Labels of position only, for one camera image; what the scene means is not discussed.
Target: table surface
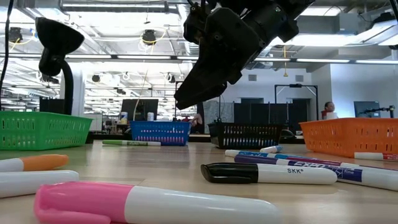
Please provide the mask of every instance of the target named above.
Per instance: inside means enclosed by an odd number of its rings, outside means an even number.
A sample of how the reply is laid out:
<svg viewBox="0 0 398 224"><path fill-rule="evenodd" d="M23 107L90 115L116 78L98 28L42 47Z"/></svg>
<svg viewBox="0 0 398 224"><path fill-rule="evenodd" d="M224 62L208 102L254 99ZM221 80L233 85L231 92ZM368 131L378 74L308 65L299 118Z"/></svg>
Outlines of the table surface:
<svg viewBox="0 0 398 224"><path fill-rule="evenodd" d="M284 152L398 169L398 162L360 161L317 154L307 151L304 145L285 145ZM70 163L63 169L79 172L81 180L266 200L282 211L284 223L388 224L398 220L398 193L390 190L339 182L321 186L211 184L202 177L200 165L233 162L233 159L225 157L224 150L210 143L190 143L185 147L127 147L103 146L95 141L93 145L71 149L0 151L0 159L45 153L69 155ZM0 223L38 224L32 211L33 202L34 195L0 199Z"/></svg>

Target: black basket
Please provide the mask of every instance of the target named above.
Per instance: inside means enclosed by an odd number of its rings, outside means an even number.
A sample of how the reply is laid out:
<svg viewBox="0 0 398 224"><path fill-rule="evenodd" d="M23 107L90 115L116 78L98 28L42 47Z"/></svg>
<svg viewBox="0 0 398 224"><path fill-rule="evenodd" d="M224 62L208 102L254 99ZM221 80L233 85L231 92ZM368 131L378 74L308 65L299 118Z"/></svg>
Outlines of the black basket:
<svg viewBox="0 0 398 224"><path fill-rule="evenodd" d="M283 125L209 124L211 143L220 149L261 149L277 146Z"/></svg>

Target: blue basket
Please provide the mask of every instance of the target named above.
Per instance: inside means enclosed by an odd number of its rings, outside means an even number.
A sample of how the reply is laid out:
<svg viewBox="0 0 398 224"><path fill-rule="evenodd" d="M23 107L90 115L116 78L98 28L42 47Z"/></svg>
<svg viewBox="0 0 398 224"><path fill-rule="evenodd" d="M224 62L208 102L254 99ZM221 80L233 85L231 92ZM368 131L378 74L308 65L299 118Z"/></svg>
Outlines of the blue basket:
<svg viewBox="0 0 398 224"><path fill-rule="evenodd" d="M130 121L133 141L161 142L163 146L184 146L191 130L189 122Z"/></svg>

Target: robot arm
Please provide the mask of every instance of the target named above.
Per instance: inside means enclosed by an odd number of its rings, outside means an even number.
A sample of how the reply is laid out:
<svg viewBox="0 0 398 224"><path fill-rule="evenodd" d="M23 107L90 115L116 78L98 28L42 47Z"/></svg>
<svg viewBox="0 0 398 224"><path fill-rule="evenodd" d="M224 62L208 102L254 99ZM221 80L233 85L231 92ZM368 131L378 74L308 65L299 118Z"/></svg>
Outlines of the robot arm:
<svg viewBox="0 0 398 224"><path fill-rule="evenodd" d="M295 18L314 1L189 0L184 38L199 44L199 59L174 94L177 108L220 96L272 40L286 42L299 33ZM214 9L217 3L222 7Z"/></svg>

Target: black marker cap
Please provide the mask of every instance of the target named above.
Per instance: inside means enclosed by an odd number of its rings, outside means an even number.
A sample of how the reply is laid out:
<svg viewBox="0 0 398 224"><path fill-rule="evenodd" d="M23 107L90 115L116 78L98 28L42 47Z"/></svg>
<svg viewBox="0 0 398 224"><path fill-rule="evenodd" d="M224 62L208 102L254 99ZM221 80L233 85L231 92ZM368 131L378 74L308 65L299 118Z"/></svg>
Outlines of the black marker cap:
<svg viewBox="0 0 398 224"><path fill-rule="evenodd" d="M201 165L200 170L207 181L217 184L257 183L259 178L257 164L220 162Z"/></svg>

